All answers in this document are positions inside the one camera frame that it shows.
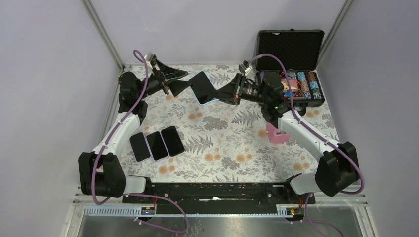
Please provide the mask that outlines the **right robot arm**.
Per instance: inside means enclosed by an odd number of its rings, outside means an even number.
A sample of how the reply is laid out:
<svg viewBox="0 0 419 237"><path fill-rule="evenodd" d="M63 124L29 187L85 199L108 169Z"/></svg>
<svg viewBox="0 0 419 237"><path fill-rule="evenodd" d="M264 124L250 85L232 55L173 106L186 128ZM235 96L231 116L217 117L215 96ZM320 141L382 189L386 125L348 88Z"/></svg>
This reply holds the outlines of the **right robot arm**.
<svg viewBox="0 0 419 237"><path fill-rule="evenodd" d="M256 102L265 121L274 127L271 137L289 135L317 160L315 172L289 178L290 186L283 190L284 199L298 202L303 194L323 192L333 197L338 193L358 194L365 187L356 148L350 142L340 143L308 124L294 110L293 102L283 96L284 85L276 73L268 73L260 85L248 83L236 74L230 83L218 89L220 101L239 105L242 99Z"/></svg>

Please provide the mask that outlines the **light blue phone case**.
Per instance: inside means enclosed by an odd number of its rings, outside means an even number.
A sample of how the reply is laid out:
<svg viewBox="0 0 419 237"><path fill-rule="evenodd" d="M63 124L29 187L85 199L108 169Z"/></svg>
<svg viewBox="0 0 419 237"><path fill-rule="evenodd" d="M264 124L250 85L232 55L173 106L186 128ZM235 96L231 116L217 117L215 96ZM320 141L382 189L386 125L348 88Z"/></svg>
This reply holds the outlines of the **light blue phone case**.
<svg viewBox="0 0 419 237"><path fill-rule="evenodd" d="M206 106L207 104L219 101L219 99L218 98L209 99L209 98L199 97L197 98L197 101L200 106Z"/></svg>

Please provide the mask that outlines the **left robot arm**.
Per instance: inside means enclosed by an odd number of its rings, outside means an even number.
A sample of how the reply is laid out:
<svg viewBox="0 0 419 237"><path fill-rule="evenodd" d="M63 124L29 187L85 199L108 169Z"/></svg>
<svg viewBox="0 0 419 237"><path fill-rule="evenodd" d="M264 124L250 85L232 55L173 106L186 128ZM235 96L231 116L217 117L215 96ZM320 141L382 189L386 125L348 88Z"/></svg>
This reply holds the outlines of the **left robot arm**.
<svg viewBox="0 0 419 237"><path fill-rule="evenodd" d="M188 75L187 71L162 63L155 54L140 56L139 60L145 65L144 80L131 71L118 77L117 118L103 140L91 152L83 152L78 158L84 195L119 198L134 193L142 203L153 198L153 190L146 185L146 178L125 174L119 157L146 117L148 105L144 98L159 91L177 96L190 83L182 81Z"/></svg>

